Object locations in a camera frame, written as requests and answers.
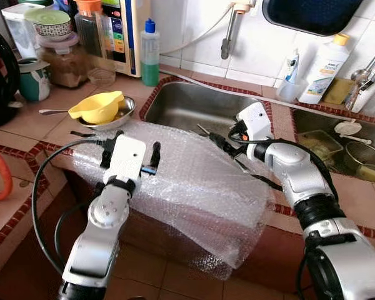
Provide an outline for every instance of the orange hose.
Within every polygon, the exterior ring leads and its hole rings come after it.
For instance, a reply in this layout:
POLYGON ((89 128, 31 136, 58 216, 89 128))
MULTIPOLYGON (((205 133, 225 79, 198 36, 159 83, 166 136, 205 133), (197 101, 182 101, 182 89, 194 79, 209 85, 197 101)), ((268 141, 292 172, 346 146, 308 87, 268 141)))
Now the orange hose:
POLYGON ((0 192, 0 200, 3 200, 5 197, 11 193, 13 190, 13 178, 11 177, 10 170, 0 155, 0 175, 4 183, 4 189, 0 192))

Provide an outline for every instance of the blue bottle cap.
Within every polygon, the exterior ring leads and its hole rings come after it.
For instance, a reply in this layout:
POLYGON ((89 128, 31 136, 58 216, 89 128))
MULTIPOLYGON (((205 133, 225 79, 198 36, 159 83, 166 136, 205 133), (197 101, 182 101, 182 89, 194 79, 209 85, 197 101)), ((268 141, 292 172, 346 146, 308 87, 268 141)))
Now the blue bottle cap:
POLYGON ((156 32, 156 23, 152 19, 148 19, 144 25, 144 30, 147 33, 155 33, 156 32))

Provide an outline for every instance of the stainless steel sink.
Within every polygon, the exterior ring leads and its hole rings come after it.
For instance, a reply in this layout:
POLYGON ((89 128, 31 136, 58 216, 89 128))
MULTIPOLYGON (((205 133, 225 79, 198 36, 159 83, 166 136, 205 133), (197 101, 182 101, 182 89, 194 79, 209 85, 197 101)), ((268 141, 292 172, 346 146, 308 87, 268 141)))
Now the stainless steel sink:
MULTIPOLYGON (((339 144, 341 144, 343 148, 349 141, 352 141, 350 139, 346 139, 345 137, 339 137, 339 135, 335 133, 334 127, 338 123, 342 122, 342 120, 340 119, 336 119, 334 117, 326 117, 319 114, 302 111, 300 109, 295 109, 293 111, 293 118, 296 123, 297 133, 305 133, 308 131, 320 129, 332 136, 332 138, 334 138, 339 144)), ((375 148, 375 124, 364 121, 358 122, 362 125, 362 129, 354 136, 357 138, 370 139, 372 141, 371 146, 375 148)), ((331 167, 331 170, 354 176, 355 171, 350 170, 344 164, 343 156, 344 149, 343 151, 336 153, 333 156, 335 165, 331 167)))
POLYGON ((145 120, 201 134, 199 123, 210 131, 228 136, 236 114, 256 101, 250 96, 229 95, 186 82, 170 82, 157 94, 145 120))

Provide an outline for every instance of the bubble wrap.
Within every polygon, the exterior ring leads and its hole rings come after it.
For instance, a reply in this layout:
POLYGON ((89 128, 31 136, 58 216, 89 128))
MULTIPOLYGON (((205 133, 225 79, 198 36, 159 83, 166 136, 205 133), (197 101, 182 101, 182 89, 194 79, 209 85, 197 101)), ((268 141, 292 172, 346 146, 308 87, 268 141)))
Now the bubble wrap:
MULTIPOLYGON (((219 278, 228 276, 261 235, 267 203, 273 199, 268 185, 244 174, 213 142, 193 132, 141 121, 131 121, 122 130, 146 143, 144 164, 149 164, 154 142, 161 143, 157 174, 142 175, 131 207, 201 246, 207 254, 191 261, 192 265, 219 278)), ((114 135, 115 131, 98 132, 95 138, 114 135)), ((74 152, 75 170, 92 184, 103 180, 102 151, 85 144, 74 152)), ((271 177, 262 162, 249 161, 244 155, 239 160, 255 173, 271 177)))

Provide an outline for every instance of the green liquid bottle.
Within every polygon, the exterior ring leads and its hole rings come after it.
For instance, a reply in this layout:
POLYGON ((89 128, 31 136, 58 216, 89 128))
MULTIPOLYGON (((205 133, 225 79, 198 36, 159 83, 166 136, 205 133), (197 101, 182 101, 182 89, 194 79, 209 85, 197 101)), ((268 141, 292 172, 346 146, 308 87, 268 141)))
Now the green liquid bottle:
POLYGON ((145 86, 156 86, 159 79, 160 33, 156 23, 148 19, 141 32, 141 69, 145 86))

